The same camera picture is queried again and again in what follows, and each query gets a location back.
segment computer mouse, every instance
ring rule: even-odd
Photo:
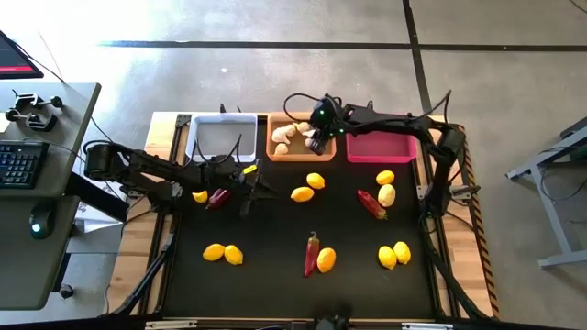
[[[39,201],[30,211],[28,224],[30,235],[35,239],[45,239],[53,232],[55,226],[55,201]]]

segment keyboard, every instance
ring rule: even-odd
[[[0,140],[0,189],[34,189],[49,144]]]

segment red chili pepper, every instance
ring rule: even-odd
[[[205,207],[206,209],[216,209],[222,206],[230,197],[230,192],[226,189],[217,189],[212,197],[208,200],[208,205]]]
[[[312,236],[308,238],[308,244],[305,246],[304,277],[312,274],[312,270],[316,267],[318,253],[320,252],[320,240],[316,236],[316,233],[312,232],[310,235]]]
[[[357,195],[359,196],[360,203],[363,204],[372,215],[375,215],[379,220],[387,220],[387,212],[385,209],[382,208],[379,205],[379,202],[371,197],[368,192],[359,190],[357,191]]]

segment wooden table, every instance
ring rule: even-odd
[[[145,145],[145,150],[151,155],[158,155],[162,159],[168,159],[172,148],[172,139],[175,131],[175,122],[177,115],[190,113],[163,113],[156,112],[153,114],[150,123],[150,130]],[[188,129],[182,131],[180,137],[179,150],[185,149]],[[435,138],[438,137],[436,131],[432,131]],[[183,153],[178,153],[178,162],[183,161]],[[463,179],[470,185],[474,185],[472,176],[471,159],[469,151],[465,150],[465,167],[463,172],[465,176],[459,175],[453,185],[462,185]],[[418,154],[417,159],[418,173],[421,182],[427,182],[425,165],[422,159],[422,153]],[[451,176],[457,172],[459,164],[452,168]],[[128,217],[138,215],[150,209],[150,204],[146,200],[141,201],[132,207]],[[469,223],[474,219],[477,228],[477,239],[474,233],[464,225],[460,220],[446,215],[443,217],[444,234],[449,250],[450,264],[453,274],[463,287],[465,292],[472,298],[481,311],[488,315],[499,316],[497,299],[495,297],[495,288],[493,286],[493,277],[491,273],[491,263],[489,253],[485,242],[485,235],[482,227],[482,218],[479,208],[479,202],[476,195],[473,195],[471,208],[457,205],[453,202],[449,205],[449,211]],[[155,229],[154,213],[146,214],[127,224],[124,229],[116,265],[110,282],[108,291],[108,301],[111,310],[117,308],[132,292],[135,286],[143,276],[147,268],[153,231]],[[169,232],[171,217],[168,216],[164,222],[163,237],[161,245],[166,241],[166,234]],[[433,241],[437,244],[437,237],[433,235]],[[441,306],[447,315],[450,315],[449,295],[447,286],[442,277],[437,273],[438,292]],[[150,299],[147,311],[150,313],[156,307],[156,301],[161,284],[161,270],[152,283]]]

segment plastic bin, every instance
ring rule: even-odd
[[[347,134],[347,160],[354,163],[406,163],[417,156],[415,137],[370,132],[353,137]]]
[[[195,114],[187,138],[185,155],[195,161],[204,161],[194,148],[196,137],[202,154],[208,160],[216,155],[227,155],[235,146],[239,134],[242,135],[238,147],[240,161],[254,161],[257,158],[256,114]],[[237,158],[236,151],[232,154],[232,158]]]
[[[291,113],[291,115],[300,120],[309,120],[311,113]],[[337,154],[337,144],[334,139],[328,141],[324,154],[318,156],[310,148],[306,147],[305,136],[295,132],[295,136],[288,137],[290,144],[287,146],[289,152],[285,155],[274,155],[275,147],[279,143],[271,140],[273,130],[277,127],[284,127],[292,124],[294,121],[285,113],[270,113],[267,115],[267,143],[265,152],[267,157],[272,161],[329,161]]]

